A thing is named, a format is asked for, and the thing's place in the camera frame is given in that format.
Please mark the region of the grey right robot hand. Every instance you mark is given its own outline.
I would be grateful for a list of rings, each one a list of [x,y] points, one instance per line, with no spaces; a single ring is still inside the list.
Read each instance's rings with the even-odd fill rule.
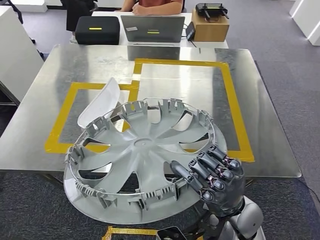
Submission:
[[[241,161],[229,157],[216,144],[201,151],[187,168],[176,160],[170,167],[218,217],[234,216],[243,205],[245,177]]]

